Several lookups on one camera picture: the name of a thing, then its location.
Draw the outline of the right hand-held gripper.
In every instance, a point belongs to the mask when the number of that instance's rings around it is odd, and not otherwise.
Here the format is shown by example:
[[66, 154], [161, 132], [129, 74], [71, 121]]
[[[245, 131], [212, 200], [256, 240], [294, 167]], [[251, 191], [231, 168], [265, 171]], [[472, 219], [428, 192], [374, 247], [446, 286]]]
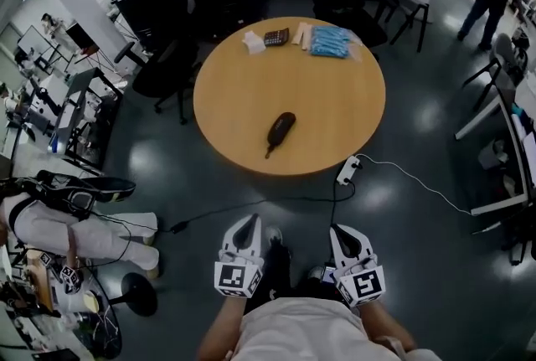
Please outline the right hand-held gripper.
[[[386, 292], [383, 267], [369, 238], [343, 224], [330, 227], [332, 257], [337, 268], [333, 272], [336, 288], [349, 307], [374, 301]], [[359, 263], [349, 266], [349, 260]]]

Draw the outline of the black pouch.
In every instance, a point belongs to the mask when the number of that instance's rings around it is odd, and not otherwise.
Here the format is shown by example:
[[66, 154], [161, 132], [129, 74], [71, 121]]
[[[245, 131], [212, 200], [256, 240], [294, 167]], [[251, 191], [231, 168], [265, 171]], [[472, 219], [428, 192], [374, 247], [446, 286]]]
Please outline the black pouch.
[[284, 142], [295, 122], [296, 116], [292, 112], [283, 112], [276, 118], [267, 134], [266, 140], [268, 147], [265, 154], [266, 159], [268, 159], [270, 154]]

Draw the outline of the person's left forearm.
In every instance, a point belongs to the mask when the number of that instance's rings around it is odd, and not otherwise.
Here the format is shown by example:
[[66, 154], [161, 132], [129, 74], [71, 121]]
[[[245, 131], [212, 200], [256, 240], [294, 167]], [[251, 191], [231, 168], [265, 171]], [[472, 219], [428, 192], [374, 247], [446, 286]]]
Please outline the person's left forearm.
[[246, 298], [226, 297], [199, 345], [197, 361], [230, 361], [240, 339], [243, 316], [251, 306]]

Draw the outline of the person's black trousers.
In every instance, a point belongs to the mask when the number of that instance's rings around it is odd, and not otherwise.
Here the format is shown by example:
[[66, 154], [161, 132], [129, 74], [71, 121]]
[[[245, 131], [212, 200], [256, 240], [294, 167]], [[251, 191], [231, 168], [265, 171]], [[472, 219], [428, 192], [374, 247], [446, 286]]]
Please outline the person's black trousers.
[[270, 239], [270, 247], [265, 256], [264, 275], [255, 292], [255, 296], [260, 296], [261, 304], [282, 297], [308, 297], [345, 303], [334, 285], [322, 282], [317, 277], [306, 277], [293, 287], [290, 264], [290, 251], [280, 240]]

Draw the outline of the white power strip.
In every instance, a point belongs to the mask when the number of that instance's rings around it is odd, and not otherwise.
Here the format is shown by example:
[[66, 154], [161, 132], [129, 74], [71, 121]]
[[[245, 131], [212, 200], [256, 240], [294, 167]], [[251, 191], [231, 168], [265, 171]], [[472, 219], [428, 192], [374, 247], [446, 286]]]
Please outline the white power strip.
[[352, 155], [346, 159], [338, 172], [336, 181], [341, 186], [347, 186], [353, 181], [354, 174], [363, 168], [360, 159]]

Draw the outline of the person's white shirt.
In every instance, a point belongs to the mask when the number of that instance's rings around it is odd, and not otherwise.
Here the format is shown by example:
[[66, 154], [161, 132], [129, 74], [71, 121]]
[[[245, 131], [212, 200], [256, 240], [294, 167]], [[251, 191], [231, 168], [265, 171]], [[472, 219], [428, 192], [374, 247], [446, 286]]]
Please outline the person's white shirt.
[[340, 302], [282, 297], [247, 313], [227, 361], [441, 361], [431, 350], [369, 339], [361, 319]]

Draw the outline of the black backpack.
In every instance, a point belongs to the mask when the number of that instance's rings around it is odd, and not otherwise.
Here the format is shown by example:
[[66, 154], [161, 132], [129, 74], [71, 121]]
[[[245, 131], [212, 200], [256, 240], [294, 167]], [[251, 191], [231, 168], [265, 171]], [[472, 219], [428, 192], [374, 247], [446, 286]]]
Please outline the black backpack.
[[41, 170], [35, 177], [0, 180], [0, 203], [7, 197], [28, 194], [51, 209], [87, 219], [95, 202], [113, 203], [133, 194], [134, 182], [111, 177], [77, 178]]

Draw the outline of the white desk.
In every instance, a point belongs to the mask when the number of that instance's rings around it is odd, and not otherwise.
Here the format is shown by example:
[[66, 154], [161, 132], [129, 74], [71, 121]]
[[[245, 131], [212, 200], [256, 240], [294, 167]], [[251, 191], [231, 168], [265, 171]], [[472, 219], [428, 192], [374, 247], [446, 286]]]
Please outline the white desk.
[[[513, 106], [518, 106], [531, 121], [531, 130], [525, 136], [521, 130], [523, 125], [517, 123], [518, 118], [514, 117]], [[521, 193], [509, 199], [476, 207], [470, 211], [472, 216], [498, 211], [517, 204], [526, 205], [536, 200], [536, 75], [527, 75], [515, 90], [506, 90], [503, 93], [497, 89], [497, 95], [458, 130], [454, 134], [454, 138], [457, 141], [461, 140], [483, 123], [495, 110], [501, 111], [508, 128], [518, 165]]]

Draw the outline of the white tissue packet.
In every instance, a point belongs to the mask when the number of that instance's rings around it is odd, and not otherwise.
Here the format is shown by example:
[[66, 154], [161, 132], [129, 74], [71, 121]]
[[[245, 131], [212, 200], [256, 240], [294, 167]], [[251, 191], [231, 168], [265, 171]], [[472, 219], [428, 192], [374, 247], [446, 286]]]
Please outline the white tissue packet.
[[253, 31], [245, 32], [242, 43], [246, 46], [250, 55], [261, 53], [266, 49], [264, 39]]

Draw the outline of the black metal cart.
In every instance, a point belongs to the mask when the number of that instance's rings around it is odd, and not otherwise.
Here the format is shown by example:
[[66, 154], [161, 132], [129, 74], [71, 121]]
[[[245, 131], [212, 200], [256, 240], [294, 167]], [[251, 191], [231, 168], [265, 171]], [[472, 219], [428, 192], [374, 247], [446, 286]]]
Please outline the black metal cart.
[[98, 68], [73, 77], [57, 113], [47, 153], [100, 175], [123, 94]]

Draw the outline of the black calculator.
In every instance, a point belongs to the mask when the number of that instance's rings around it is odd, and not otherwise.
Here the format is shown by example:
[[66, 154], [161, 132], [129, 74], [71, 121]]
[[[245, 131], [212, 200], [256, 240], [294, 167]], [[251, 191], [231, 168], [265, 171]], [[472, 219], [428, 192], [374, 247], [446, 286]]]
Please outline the black calculator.
[[270, 32], [265, 33], [264, 45], [266, 47], [282, 46], [288, 42], [288, 39], [289, 39], [289, 28], [270, 31]]

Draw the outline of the bag of blue packets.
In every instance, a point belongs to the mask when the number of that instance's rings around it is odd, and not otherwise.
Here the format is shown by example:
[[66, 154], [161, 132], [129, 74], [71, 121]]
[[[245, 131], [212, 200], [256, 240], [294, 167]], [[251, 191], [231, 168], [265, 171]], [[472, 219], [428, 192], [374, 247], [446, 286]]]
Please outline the bag of blue packets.
[[362, 40], [351, 30], [313, 26], [309, 54], [317, 57], [361, 60]]

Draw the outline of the beige wrapped sticks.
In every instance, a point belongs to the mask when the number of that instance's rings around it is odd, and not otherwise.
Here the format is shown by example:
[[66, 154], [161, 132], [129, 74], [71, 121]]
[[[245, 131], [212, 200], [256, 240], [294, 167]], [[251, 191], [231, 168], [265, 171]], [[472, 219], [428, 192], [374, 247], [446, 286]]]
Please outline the beige wrapped sticks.
[[300, 22], [291, 43], [294, 45], [300, 45], [302, 50], [308, 51], [311, 47], [311, 40], [312, 25], [309, 23]]

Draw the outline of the grey office chair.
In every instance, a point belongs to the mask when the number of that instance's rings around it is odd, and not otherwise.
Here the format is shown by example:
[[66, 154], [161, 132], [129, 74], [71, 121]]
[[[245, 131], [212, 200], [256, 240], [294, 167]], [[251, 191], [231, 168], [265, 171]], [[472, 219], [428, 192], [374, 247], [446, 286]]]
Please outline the grey office chair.
[[519, 85], [527, 71], [529, 46], [528, 35], [521, 27], [514, 31], [512, 37], [508, 37], [506, 34], [497, 36], [490, 50], [489, 62], [462, 84], [465, 87], [485, 72], [491, 76], [490, 81], [473, 106], [473, 111], [479, 110], [491, 88], [497, 87], [497, 81], [506, 80], [506, 86], [510, 89]]

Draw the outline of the grey chair with black legs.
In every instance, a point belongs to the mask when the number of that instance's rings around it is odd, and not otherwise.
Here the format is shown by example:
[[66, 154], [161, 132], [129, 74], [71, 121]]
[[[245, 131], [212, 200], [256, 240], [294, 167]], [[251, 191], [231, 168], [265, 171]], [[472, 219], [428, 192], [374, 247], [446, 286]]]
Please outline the grey chair with black legs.
[[420, 0], [378, 0], [378, 7], [374, 15], [374, 21], [378, 23], [384, 13], [388, 8], [389, 13], [385, 18], [387, 23], [394, 15], [394, 13], [400, 9], [405, 15], [405, 22], [401, 25], [394, 37], [389, 41], [390, 45], [394, 45], [395, 42], [400, 38], [401, 34], [407, 29], [412, 28], [415, 21], [417, 21], [417, 14], [422, 12], [422, 17], [420, 19], [420, 36], [417, 44], [416, 52], [420, 53], [423, 47], [426, 25], [428, 24], [428, 17], [430, 6], [428, 3], [423, 3]]

